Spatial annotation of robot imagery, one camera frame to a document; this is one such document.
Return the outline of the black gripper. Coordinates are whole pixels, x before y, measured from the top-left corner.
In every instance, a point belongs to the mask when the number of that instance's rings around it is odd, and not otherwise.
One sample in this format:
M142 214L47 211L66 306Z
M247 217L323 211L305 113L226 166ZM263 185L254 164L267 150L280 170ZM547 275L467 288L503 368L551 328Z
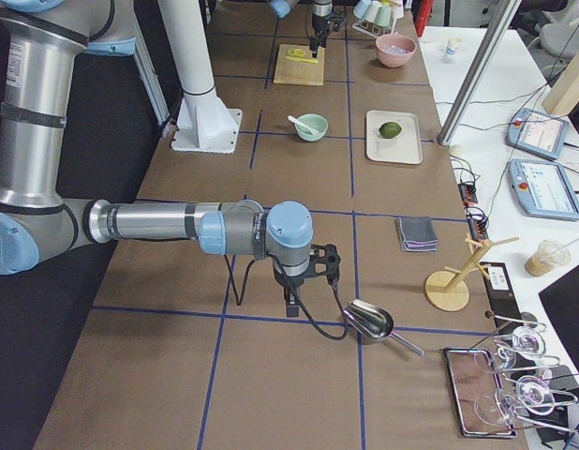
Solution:
M318 47L325 48L327 37L335 33L345 23L345 15L341 12L332 12L326 16L312 16L313 35L309 38L311 52L316 52Z
M298 317L300 315L299 295L293 289L301 287L307 279L318 277L326 277L328 284L333 285L340 279L340 262L341 258L336 245L312 244L308 266L303 273L292 276L288 267L281 269L274 263L275 280L285 288L284 299L287 317Z

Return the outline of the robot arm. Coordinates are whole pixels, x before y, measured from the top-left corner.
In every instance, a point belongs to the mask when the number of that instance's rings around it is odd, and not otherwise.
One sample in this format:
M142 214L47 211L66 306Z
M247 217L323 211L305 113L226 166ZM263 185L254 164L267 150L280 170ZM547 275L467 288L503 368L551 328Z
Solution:
M300 3L299 0L271 0L268 1L271 11L277 19L283 19ZM345 23L346 16L334 7L332 0L310 1L311 33L309 50L314 58L318 57L319 49L325 49L327 39L331 33L337 32Z
M4 1L10 36L0 135L0 275L29 270L75 248L111 240L190 239L207 253L271 259L286 313L305 313L308 278L339 280L333 245L312 241L310 212L285 201L134 202L65 199L56 190L75 58L138 49L129 1Z

